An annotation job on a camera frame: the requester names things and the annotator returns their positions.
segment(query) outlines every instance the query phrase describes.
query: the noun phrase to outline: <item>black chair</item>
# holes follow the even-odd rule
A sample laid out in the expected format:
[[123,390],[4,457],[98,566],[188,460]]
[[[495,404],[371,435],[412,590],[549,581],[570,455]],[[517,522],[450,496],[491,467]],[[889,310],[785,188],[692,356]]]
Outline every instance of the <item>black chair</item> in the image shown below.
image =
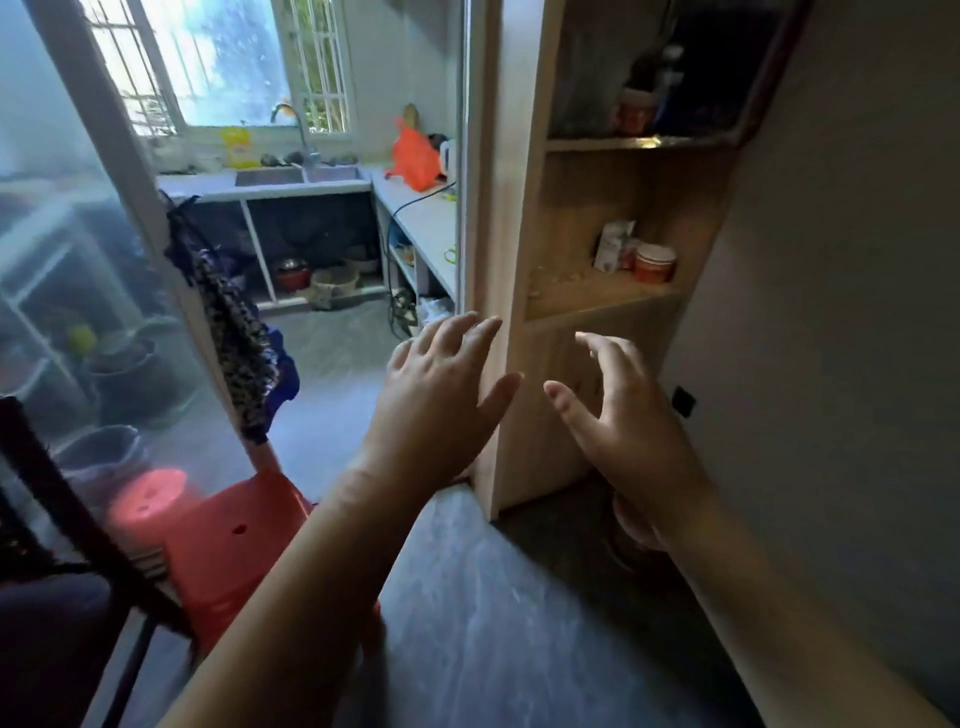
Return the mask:
[[0,399],[0,452],[84,559],[55,557],[0,491],[2,723],[79,727],[137,609],[145,619],[103,722],[116,728],[157,625],[192,639],[189,623],[90,516],[14,398]]

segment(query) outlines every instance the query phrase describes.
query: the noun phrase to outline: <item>hanging towel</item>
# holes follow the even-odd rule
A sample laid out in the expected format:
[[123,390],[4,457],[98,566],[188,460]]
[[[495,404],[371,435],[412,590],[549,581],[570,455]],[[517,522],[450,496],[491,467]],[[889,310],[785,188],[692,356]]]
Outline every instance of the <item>hanging towel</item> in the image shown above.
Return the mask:
[[200,293],[240,434],[262,445],[277,409],[300,390],[297,367],[283,349],[283,334],[260,321],[256,306],[228,278],[222,257],[190,221],[189,209],[200,198],[179,205],[166,199],[170,246],[165,254]]

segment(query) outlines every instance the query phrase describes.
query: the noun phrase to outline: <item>basket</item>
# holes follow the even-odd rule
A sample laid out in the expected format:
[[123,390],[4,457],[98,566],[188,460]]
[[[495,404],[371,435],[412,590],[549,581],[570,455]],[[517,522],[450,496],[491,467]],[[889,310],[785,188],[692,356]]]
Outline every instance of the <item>basket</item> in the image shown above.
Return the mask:
[[379,258],[367,258],[367,249],[362,245],[351,245],[344,251],[344,265],[363,275],[376,273],[380,267]]
[[304,297],[312,308],[328,311],[334,301],[349,296],[359,283],[360,272],[351,266],[318,268],[310,277],[310,287],[304,291]]

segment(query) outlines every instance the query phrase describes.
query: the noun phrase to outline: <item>black cable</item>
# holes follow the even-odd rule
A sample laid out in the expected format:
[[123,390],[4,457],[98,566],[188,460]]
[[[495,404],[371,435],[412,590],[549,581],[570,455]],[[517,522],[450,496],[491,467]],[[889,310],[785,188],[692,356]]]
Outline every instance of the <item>black cable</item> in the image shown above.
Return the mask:
[[[384,265],[387,266],[387,275],[386,275],[386,278],[387,278],[387,296],[388,296],[388,299],[387,299],[387,301],[388,301],[388,303],[387,303],[387,324],[388,324],[388,326],[390,327],[391,333],[392,333],[397,339],[400,339],[401,341],[404,341],[404,340],[410,338],[410,335],[409,335],[409,332],[408,332],[406,336],[400,336],[399,334],[396,333],[396,329],[394,328],[394,323],[396,322],[396,318],[397,318],[397,316],[396,316],[396,311],[397,311],[397,309],[398,309],[398,306],[397,306],[397,304],[396,304],[396,298],[397,298],[397,296],[394,295],[394,286],[393,286],[393,284],[391,283],[391,280],[390,280],[390,251],[387,250],[387,249],[390,247],[390,233],[391,233],[391,231],[393,230],[394,226],[396,226],[396,227],[400,230],[400,232],[403,232],[403,228],[400,226],[399,220],[396,219],[396,217],[399,215],[399,213],[400,213],[401,210],[405,209],[406,207],[409,207],[410,205],[413,205],[414,203],[420,202],[420,200],[426,200],[428,197],[433,197],[434,195],[439,195],[441,192],[444,192],[445,190],[449,189],[449,188],[452,187],[454,184],[456,184],[456,182],[451,182],[450,184],[445,184],[443,187],[439,187],[439,188],[435,189],[433,192],[430,192],[430,193],[425,194],[425,195],[421,195],[421,196],[418,197],[416,200],[411,200],[411,201],[408,202],[408,203],[404,203],[403,205],[401,205],[401,206],[398,207],[396,210],[394,210],[393,212],[390,213],[390,224],[387,226],[387,234],[384,236],[384,237],[385,237],[385,240],[381,241],[380,247],[381,247],[381,253],[383,254],[383,262],[384,262]],[[417,291],[414,291],[414,298],[416,298],[416,296],[417,296]]]

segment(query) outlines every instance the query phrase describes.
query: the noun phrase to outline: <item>orange plastic bag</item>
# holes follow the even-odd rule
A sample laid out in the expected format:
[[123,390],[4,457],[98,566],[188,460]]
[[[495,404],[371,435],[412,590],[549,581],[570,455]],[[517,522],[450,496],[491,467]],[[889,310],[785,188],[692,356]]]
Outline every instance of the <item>orange plastic bag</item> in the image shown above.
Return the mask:
[[387,172],[387,177],[398,175],[418,192],[426,192],[440,175],[440,154],[423,134],[400,119],[396,127],[400,136],[394,142],[394,168]]

